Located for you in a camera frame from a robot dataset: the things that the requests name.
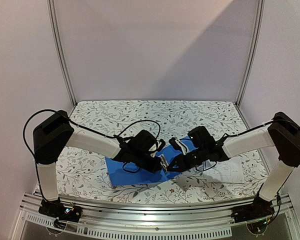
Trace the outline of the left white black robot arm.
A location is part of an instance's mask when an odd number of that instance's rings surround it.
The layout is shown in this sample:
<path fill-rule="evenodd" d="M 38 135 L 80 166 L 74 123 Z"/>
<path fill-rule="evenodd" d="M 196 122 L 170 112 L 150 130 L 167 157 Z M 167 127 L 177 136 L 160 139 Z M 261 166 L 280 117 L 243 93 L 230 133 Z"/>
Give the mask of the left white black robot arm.
<path fill-rule="evenodd" d="M 155 173 L 161 170 L 161 159 L 156 153 L 166 145 L 147 130 L 130 137 L 105 135 L 70 120 L 64 110 L 54 111 L 34 128 L 32 136 L 37 179 L 46 201 L 44 207 L 53 217 L 60 217 L 65 211 L 58 201 L 56 177 L 56 162 L 65 147 L 94 152 L 120 163 L 133 163 Z"/>

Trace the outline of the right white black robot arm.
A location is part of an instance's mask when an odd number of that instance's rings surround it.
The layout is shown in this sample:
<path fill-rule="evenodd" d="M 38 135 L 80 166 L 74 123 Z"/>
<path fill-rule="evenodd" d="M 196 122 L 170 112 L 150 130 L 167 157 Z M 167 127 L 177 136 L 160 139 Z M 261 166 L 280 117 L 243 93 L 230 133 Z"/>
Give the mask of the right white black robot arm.
<path fill-rule="evenodd" d="M 276 149 L 278 162 L 248 208 L 252 218 L 259 218 L 268 210 L 275 195 L 300 165 L 300 126 L 283 112 L 244 132 L 224 134 L 219 140 L 204 126 L 192 129 L 187 136 L 195 149 L 175 156 L 166 167 L 167 172 L 182 173 L 207 160 L 224 162 L 251 151 Z"/>

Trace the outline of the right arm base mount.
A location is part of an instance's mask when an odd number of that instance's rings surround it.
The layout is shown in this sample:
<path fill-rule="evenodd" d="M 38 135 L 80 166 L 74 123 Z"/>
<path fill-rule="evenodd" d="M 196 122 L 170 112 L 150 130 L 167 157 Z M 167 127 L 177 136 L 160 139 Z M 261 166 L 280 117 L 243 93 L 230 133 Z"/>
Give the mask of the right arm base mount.
<path fill-rule="evenodd" d="M 234 219 L 235 223 L 246 222 L 246 227 L 251 234 L 263 235 L 268 225 L 277 218 L 281 210 L 282 201 L 279 192 L 275 197 L 277 211 L 275 211 L 272 201 L 265 201 L 256 196 L 250 204 L 233 207 L 230 217 Z"/>

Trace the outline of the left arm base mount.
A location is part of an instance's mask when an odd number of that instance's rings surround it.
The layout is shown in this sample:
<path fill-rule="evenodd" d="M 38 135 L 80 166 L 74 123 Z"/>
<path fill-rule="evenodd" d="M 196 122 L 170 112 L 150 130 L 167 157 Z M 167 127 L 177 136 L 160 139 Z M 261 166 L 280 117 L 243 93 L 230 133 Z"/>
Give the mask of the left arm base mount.
<path fill-rule="evenodd" d="M 66 206 L 59 198 L 54 201 L 42 199 L 38 212 L 42 215 L 54 218 L 53 227 L 64 230 L 67 226 L 67 222 L 79 222 L 83 208 L 75 203 Z"/>

